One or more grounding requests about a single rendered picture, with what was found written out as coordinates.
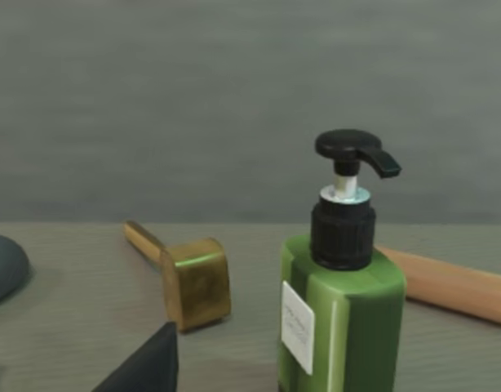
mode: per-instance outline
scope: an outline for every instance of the brass hammer head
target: brass hammer head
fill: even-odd
[[[141,225],[129,220],[126,239],[162,271],[167,317],[180,332],[221,320],[231,313],[228,264],[214,238],[165,247]]]

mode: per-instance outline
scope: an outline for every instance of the wooden handle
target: wooden handle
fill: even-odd
[[[377,247],[405,273],[407,296],[501,324],[501,275]]]
[[[160,254],[165,248],[158,238],[149,233],[142,225],[128,220],[124,223],[123,232],[133,247],[154,264],[160,265]]]

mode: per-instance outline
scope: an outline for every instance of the pump bottle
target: pump bottle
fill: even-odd
[[[374,248],[375,210],[357,175],[361,162],[381,178],[401,167],[365,131],[322,133],[316,151],[334,161],[335,183],[320,192],[310,234],[282,247],[279,390],[392,392],[406,280]]]

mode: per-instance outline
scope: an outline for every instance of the gray background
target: gray background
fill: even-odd
[[[333,127],[385,222],[501,222],[501,0],[0,1],[0,221],[307,221]]]

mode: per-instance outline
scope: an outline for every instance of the table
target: table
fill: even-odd
[[[146,225],[225,246],[233,315],[181,336],[180,392],[276,391],[279,248],[306,225]],[[82,392],[166,321],[158,273],[120,224],[0,224],[35,268],[0,305],[0,392]],[[501,273],[501,226],[379,225],[378,243]],[[501,392],[501,327],[406,303],[396,392]]]

